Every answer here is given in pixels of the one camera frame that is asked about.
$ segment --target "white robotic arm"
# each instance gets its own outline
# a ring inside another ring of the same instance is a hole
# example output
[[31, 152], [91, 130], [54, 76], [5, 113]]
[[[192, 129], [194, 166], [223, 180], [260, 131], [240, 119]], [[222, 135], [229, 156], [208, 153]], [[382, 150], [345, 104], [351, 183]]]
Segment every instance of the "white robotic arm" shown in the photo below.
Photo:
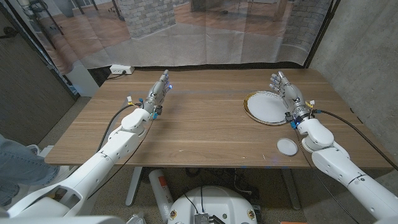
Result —
[[[122, 125], [110, 135], [108, 142], [67, 179], [29, 194], [7, 212], [10, 218], [73, 217], [90, 195], [99, 187], [115, 163], [134, 152], [147, 131], [144, 124], [161, 113], [165, 94], [171, 89], [166, 70], [149, 92], [142, 108], [136, 108], [122, 120]], [[50, 197], [57, 190], [66, 194], [58, 202]]]
[[376, 219], [398, 216], [398, 197], [366, 175], [349, 158], [348, 152], [334, 140], [333, 134], [305, 107], [300, 90], [290, 84], [282, 72], [272, 74], [270, 87], [279, 93], [291, 114], [292, 127], [300, 134], [302, 146], [312, 153], [315, 166], [343, 184]]

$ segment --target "white lid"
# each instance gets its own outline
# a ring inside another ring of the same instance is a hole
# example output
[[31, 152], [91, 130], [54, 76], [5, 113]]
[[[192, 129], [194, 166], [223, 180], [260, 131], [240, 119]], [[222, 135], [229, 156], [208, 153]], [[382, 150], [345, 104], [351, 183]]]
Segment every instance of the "white lid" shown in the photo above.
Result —
[[296, 143], [287, 138], [281, 138], [278, 140], [276, 147], [279, 152], [285, 156], [294, 156], [298, 151]]

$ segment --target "wooden table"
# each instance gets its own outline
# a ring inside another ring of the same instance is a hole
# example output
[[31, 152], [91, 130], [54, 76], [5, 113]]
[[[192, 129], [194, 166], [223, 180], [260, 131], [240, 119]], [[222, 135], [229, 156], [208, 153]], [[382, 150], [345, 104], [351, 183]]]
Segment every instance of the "wooden table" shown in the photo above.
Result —
[[[317, 109], [335, 113], [363, 131], [391, 159], [371, 132], [316, 70], [283, 69]], [[167, 93], [163, 113], [154, 121], [145, 141], [127, 164], [156, 167], [257, 167], [303, 168], [308, 164], [299, 152], [292, 157], [276, 148], [280, 138], [296, 142], [289, 124], [268, 126], [251, 119], [243, 109], [244, 97], [269, 90], [277, 70], [200, 70], [169, 72], [173, 89]], [[45, 158], [49, 164], [81, 165], [96, 151], [112, 116], [133, 99], [145, 98], [161, 71], [134, 71], [133, 75], [106, 81]], [[121, 118], [133, 109], [121, 113]], [[390, 165], [349, 126], [328, 116], [317, 118], [362, 168]]]

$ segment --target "person's leg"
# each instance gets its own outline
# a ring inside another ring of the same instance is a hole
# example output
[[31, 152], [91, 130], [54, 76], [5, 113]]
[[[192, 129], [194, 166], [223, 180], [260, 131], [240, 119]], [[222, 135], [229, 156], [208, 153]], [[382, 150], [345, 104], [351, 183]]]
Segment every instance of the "person's leg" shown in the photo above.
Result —
[[0, 205], [6, 206], [11, 203], [11, 199], [18, 194], [19, 186], [8, 180], [0, 179]]
[[42, 185], [51, 182], [58, 171], [59, 166], [46, 164], [43, 157], [0, 134], [0, 179], [17, 184]]

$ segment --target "power strip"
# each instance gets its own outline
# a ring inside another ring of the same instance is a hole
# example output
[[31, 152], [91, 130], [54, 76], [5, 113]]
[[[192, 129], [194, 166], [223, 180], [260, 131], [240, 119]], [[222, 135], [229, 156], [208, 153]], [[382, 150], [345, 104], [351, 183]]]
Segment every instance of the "power strip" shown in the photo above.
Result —
[[123, 71], [126, 71], [125, 74], [130, 75], [134, 71], [134, 67], [125, 65], [112, 65], [110, 69], [113, 75], [120, 75]]

